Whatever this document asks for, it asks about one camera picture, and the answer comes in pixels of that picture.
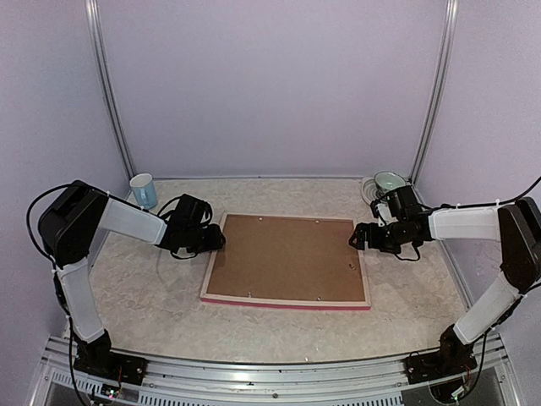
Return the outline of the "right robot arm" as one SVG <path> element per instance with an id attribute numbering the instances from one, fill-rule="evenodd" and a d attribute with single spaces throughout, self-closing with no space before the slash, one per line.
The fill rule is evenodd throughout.
<path id="1" fill-rule="evenodd" d="M 356 225 L 349 244 L 400 257 L 439 241 L 453 249 L 457 264 L 480 276 L 494 276 L 478 288 L 467 312 L 440 336 L 433 369 L 448 376 L 469 359 L 473 345 L 500 324 L 540 284 L 540 210 L 526 196 L 466 206 L 432 208 L 396 190 L 372 203 L 375 222 Z"/>

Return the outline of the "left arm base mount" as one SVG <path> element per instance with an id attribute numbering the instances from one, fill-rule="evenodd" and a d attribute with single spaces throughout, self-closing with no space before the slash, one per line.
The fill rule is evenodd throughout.
<path id="1" fill-rule="evenodd" d="M 111 352 L 105 359 L 86 359 L 79 356 L 74 368 L 91 376 L 98 376 L 119 384 L 141 386 L 148 366 L 148 360 L 127 354 Z"/>

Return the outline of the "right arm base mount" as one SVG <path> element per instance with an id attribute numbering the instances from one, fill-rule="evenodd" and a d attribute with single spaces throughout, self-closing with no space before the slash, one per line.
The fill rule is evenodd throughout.
<path id="1" fill-rule="evenodd" d="M 477 360 L 471 354 L 459 359 L 444 360 L 439 351 L 425 354 L 410 354 L 404 359 L 407 380 L 410 385 L 434 381 L 447 376 L 474 370 Z"/>

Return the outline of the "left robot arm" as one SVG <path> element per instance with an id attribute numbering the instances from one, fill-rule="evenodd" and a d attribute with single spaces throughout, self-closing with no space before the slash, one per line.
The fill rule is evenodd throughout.
<path id="1" fill-rule="evenodd" d="M 63 306 L 71 320 L 79 358 L 100 376 L 118 368 L 111 339 L 98 315 L 90 286 L 89 254 L 96 233 L 106 230 L 154 245 L 172 257 L 222 249 L 226 237 L 213 223 L 210 204 L 192 195 L 173 199 L 175 207 L 158 216 L 81 180 L 57 187 L 59 196 L 41 214 L 38 232 L 51 258 Z"/>

